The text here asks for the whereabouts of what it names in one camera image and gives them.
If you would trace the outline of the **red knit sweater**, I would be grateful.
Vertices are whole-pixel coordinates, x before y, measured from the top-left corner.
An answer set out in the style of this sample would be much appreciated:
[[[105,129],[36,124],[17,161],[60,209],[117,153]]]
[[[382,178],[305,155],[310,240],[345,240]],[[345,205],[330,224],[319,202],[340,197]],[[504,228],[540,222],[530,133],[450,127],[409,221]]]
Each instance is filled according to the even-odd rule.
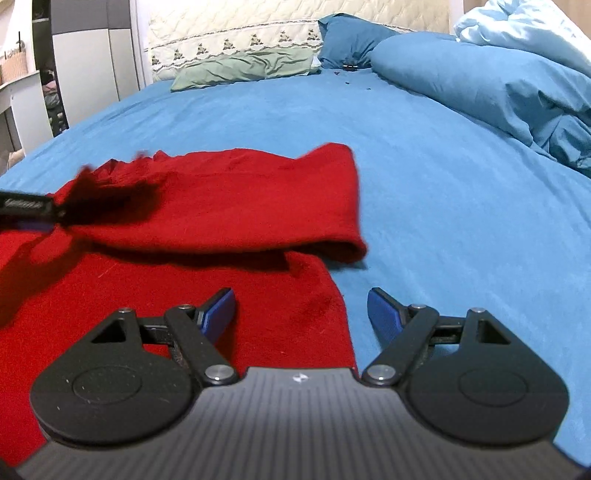
[[[219,339],[238,370],[353,367],[346,307],[328,263],[367,247],[353,152],[287,157],[249,149],[162,152],[82,170],[54,195],[50,232],[1,234],[1,457],[43,443],[35,378],[121,307],[158,316],[235,291]]]

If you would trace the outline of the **blue bed sheet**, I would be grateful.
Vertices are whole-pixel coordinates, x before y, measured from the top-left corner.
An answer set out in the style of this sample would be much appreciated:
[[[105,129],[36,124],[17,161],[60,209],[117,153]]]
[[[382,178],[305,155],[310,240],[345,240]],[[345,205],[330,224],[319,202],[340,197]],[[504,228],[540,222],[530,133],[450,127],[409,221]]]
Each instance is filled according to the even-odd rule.
[[[46,143],[2,176],[48,193],[85,165],[236,147],[297,157],[353,149],[369,253],[332,267],[356,360],[379,351],[368,290],[459,315],[490,310],[570,392],[558,445],[590,460],[590,182],[501,131],[369,70],[172,92],[159,82]]]

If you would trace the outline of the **grey white wardrobe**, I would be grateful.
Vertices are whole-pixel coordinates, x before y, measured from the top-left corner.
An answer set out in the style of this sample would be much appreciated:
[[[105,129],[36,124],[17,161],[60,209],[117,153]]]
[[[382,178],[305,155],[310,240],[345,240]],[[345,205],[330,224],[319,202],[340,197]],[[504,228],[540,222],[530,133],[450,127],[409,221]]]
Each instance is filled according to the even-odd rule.
[[[67,126],[149,82],[135,1],[33,1],[31,7],[35,66],[56,75]]]

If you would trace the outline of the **cream quilted headboard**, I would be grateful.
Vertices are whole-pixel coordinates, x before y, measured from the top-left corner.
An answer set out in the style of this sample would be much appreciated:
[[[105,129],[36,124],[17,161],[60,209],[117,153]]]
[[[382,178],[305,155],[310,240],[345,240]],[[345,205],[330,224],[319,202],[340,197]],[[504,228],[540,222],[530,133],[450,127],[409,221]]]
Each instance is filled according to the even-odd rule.
[[[396,31],[447,33],[448,1],[136,1],[137,39],[154,81],[171,80],[184,66],[219,55],[274,47],[318,51],[318,20],[345,13]]]

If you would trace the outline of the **green pillow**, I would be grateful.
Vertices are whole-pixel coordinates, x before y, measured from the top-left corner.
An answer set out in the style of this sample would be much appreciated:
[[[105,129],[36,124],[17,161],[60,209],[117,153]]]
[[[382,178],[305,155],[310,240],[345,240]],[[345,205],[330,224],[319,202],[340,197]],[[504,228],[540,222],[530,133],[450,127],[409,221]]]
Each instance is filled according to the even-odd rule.
[[[183,67],[170,86],[171,92],[320,72],[322,63],[308,47],[273,47],[219,55]]]

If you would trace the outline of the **blue duvet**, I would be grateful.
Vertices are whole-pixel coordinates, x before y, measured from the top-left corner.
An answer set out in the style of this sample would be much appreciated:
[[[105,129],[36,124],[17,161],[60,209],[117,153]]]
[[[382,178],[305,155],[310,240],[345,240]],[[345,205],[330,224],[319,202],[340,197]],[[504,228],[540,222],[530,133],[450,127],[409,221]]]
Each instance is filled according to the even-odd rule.
[[[384,79],[590,173],[590,79],[543,56],[448,34],[391,36],[370,54]]]

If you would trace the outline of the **light blue satin blanket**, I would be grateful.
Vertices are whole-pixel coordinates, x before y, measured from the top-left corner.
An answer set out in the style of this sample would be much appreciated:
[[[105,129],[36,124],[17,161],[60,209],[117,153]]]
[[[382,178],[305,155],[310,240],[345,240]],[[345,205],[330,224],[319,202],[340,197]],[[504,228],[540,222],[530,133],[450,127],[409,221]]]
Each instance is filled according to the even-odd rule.
[[[527,51],[590,74],[590,38],[552,1],[488,1],[460,17],[454,33],[464,42]]]

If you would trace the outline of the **dark blue pillow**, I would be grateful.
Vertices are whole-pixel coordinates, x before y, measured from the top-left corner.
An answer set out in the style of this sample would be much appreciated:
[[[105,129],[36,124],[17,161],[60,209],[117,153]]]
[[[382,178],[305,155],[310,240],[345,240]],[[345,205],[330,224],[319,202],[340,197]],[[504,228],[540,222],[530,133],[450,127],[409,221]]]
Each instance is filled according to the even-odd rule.
[[[370,68],[370,54],[384,40],[399,35],[386,26],[338,13],[318,20],[322,48],[318,59],[325,69]]]

